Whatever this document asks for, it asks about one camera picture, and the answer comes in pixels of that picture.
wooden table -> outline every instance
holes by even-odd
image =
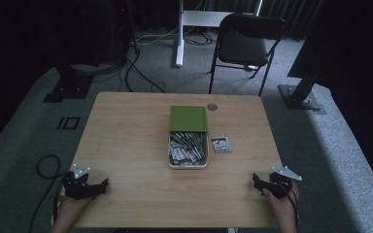
[[[170,106],[210,103],[218,109],[207,111],[209,136],[227,135],[233,152],[215,153],[211,144],[205,169],[170,169]],[[78,227],[275,226],[253,188],[253,172],[267,181],[281,166],[257,96],[101,92],[74,163],[91,168],[89,184],[110,180]]]

gray carpet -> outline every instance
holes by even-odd
[[[186,44],[181,68],[174,67],[176,45],[174,40],[164,40],[139,46],[141,56],[136,66],[166,92],[207,93],[214,45]],[[283,40],[278,45],[262,94],[283,164],[304,179],[298,184],[301,192],[299,232],[373,232],[373,173],[330,91],[314,86],[313,93],[326,111],[326,115],[318,115],[287,109],[277,88],[278,84],[299,83],[299,79],[287,78],[287,73],[301,47],[302,42],[293,40]],[[134,59],[133,49],[128,57]],[[43,104],[58,80],[55,69],[49,70],[31,88],[0,134],[0,232],[27,232],[33,212],[51,183],[38,176],[37,161],[44,155],[56,154],[61,158],[60,170],[67,170],[96,94],[128,91],[124,74],[122,68],[116,74],[97,76],[86,99],[65,99],[57,104]],[[213,93],[257,95],[263,69],[253,80],[248,79],[249,75],[246,71],[219,68]],[[137,92],[159,92],[136,71],[131,71],[128,82]],[[59,127],[60,121],[68,117],[80,118],[76,129]],[[45,174],[53,174],[55,166],[54,160],[46,160],[41,168]],[[51,231],[54,191],[55,187],[37,213],[33,232]],[[72,232],[113,231],[74,229]],[[278,230],[240,229],[240,232]]]

pile of batteries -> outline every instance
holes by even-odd
[[[170,132],[170,164],[181,167],[205,166],[207,163],[206,132]]]

chair backrest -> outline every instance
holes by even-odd
[[[230,14],[220,22],[220,34],[234,31],[253,38],[281,40],[286,26],[286,22],[277,17]]]

white desk frame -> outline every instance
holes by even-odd
[[[260,8],[262,5],[262,0],[257,2],[256,13],[258,16]],[[219,27],[220,22],[229,14],[230,12],[204,12],[204,11],[184,11],[184,0],[180,0],[180,19],[179,19],[179,39],[178,39],[178,50],[177,50],[177,61],[176,65],[178,67],[183,66],[184,62],[184,26],[209,26],[209,27]]]

